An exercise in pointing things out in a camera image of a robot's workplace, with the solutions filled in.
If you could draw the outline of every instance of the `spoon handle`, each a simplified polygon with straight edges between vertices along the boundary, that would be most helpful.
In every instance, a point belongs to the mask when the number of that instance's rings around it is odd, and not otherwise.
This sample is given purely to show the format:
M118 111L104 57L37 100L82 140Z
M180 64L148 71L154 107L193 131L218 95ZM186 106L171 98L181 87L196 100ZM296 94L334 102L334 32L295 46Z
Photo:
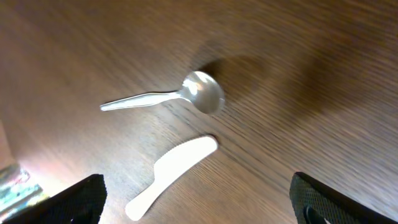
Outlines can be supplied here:
M167 100L177 99L180 94L177 91L170 93L144 93L112 101L101 105L101 111L133 108L140 106L152 106Z

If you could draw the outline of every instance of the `table surface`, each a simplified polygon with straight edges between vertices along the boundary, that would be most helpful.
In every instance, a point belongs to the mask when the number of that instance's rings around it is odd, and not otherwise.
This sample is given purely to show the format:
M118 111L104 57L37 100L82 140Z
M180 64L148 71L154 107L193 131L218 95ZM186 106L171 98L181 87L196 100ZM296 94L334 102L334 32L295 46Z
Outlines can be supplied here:
M16 159L50 194L104 174L102 223L153 181L154 162L202 134L217 152L140 223L295 223L303 171L398 220L395 0L0 2L0 116ZM183 100L101 112L212 74L226 106Z

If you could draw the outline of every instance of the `wood grain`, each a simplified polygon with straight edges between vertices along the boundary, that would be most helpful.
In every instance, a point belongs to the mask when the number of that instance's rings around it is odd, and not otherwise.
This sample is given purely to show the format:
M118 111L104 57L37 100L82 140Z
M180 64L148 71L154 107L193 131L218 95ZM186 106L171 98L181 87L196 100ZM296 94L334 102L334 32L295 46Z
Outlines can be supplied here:
M153 181L153 164L201 134L221 147L140 223L295 223L304 171L398 220L398 2L0 2L0 115L14 156L55 194L104 174L102 223ZM99 105L211 73L217 116L175 100Z

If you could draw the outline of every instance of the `black object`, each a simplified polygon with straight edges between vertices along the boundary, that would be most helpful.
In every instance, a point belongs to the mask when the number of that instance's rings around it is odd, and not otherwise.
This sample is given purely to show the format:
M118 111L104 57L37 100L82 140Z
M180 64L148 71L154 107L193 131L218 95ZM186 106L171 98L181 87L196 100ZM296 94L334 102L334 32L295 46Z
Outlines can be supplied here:
M303 172L293 176L290 199L298 224L398 224Z
M56 196L21 211L4 224L94 224L100 221L105 200L104 176L93 174Z

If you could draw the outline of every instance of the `white plastic knife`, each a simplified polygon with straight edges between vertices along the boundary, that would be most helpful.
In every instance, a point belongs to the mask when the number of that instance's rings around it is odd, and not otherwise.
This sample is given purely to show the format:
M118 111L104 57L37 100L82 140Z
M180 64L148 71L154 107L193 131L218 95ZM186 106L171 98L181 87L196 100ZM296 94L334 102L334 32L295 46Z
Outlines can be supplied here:
M207 135L187 141L164 154L155 163L155 181L126 205L127 216L138 221L170 184L217 148L217 140Z

